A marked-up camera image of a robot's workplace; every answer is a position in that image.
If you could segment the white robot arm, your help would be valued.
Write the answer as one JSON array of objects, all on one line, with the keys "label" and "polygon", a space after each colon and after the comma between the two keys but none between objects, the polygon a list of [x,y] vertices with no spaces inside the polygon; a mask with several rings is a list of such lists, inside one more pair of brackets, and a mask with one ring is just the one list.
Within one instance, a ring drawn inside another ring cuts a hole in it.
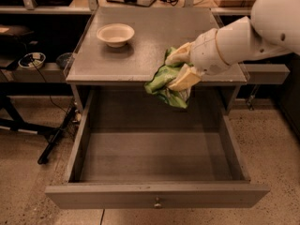
[{"label": "white robot arm", "polygon": [[186,90],[204,75],[217,75],[246,60],[260,60],[300,53],[300,0],[256,0],[251,13],[222,28],[200,34],[165,60],[191,64],[167,84],[173,91]]}]

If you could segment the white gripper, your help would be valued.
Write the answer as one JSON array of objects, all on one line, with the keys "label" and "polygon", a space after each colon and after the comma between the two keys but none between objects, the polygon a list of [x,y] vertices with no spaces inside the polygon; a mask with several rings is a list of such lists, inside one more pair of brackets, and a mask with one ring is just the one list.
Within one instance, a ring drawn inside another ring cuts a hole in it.
[{"label": "white gripper", "polygon": [[191,63],[194,67],[184,64],[177,77],[167,84],[173,91],[189,89],[202,78],[202,72],[207,75],[217,75],[230,66],[224,61],[218,51],[216,28],[199,35],[193,42],[183,44],[172,50],[166,57],[165,64]]}]

